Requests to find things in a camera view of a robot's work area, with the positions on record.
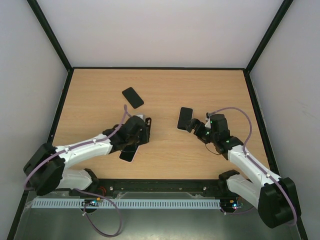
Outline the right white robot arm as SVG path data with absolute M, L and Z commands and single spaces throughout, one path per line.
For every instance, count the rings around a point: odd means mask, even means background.
M 296 224 L 301 208 L 295 183 L 258 161 L 245 143 L 230 134 L 223 114 L 208 115 L 206 122 L 193 118 L 187 121 L 185 128 L 204 144 L 213 144 L 218 154 L 244 173 L 241 175 L 229 170 L 220 174 L 218 191 L 222 195 L 235 193 L 244 198 L 257 209 L 261 220 L 269 228 Z

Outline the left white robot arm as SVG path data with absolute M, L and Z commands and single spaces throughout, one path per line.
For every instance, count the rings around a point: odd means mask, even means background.
M 150 117 L 133 115 L 125 123 L 84 141 L 60 146 L 42 144 L 23 168 L 24 187 L 38 196 L 66 189 L 94 193 L 100 184 L 98 177 L 89 168 L 75 170 L 72 166 L 147 144 L 151 123 Z

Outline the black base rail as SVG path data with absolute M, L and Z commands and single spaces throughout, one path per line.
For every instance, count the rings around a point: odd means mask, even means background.
M 115 197 L 119 193 L 188 193 L 217 199 L 238 198 L 239 195 L 221 188 L 218 179 L 107 179 L 100 178 L 85 191 Z

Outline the black metal frame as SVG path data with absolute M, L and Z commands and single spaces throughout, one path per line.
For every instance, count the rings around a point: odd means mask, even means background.
M 69 90 L 70 83 L 72 81 L 72 76 L 76 67 L 72 67 L 68 58 L 66 57 L 58 39 L 56 38 L 54 31 L 52 30 L 45 14 L 43 13 L 39 3 L 36 0 L 28 0 L 27 1 L 29 7 L 31 8 L 33 14 L 37 18 L 37 21 L 41 25 L 43 31 L 47 35 L 51 45 L 53 46 L 55 52 L 59 56 L 62 64 L 64 65 L 65 69 L 67 70 L 67 77 L 61 92 L 61 97 L 59 99 L 59 103 L 57 106 L 57 110 L 54 115 L 54 119 L 50 128 L 49 135 L 47 137 L 48 142 L 52 142 L 58 127 L 58 123 L 60 120 L 60 116 L 63 110 L 63 106 L 65 104 L 65 99 L 67 97 L 67 93 Z M 274 152 L 272 150 L 272 146 L 270 143 L 270 139 L 267 133 L 266 124 L 263 120 L 262 110 L 258 105 L 258 98 L 257 94 L 254 90 L 254 86 L 251 80 L 250 73 L 253 70 L 254 66 L 256 65 L 258 59 L 262 55 L 263 51 L 265 50 L 267 44 L 269 43 L 270 39 L 272 38 L 273 34 L 275 33 L 276 29 L 278 28 L 279 24 L 281 23 L 282 19 L 286 15 L 287 11 L 289 10 L 290 6 L 292 5 L 292 0 L 284 0 L 279 9 L 277 10 L 274 18 L 272 19 L 267 31 L 265 32 L 262 40 L 260 41 L 257 49 L 255 50 L 252 58 L 250 59 L 247 67 L 245 68 L 236 68 L 236 67 L 111 67 L 112 70 L 156 70 L 156 71 L 242 71 L 244 74 L 244 79 L 247 85 L 247 90 L 250 96 L 251 104 L 253 107 L 253 111 L 255 114 L 255 118 L 257 121 L 257 125 L 259 128 L 260 136 L 262 139 L 262 143 L 264 146 L 264 150 L 267 156 L 267 161 L 271 170 L 275 171 L 277 174 L 279 173 L 279 169 L 276 163 L 276 159 L 274 156 Z

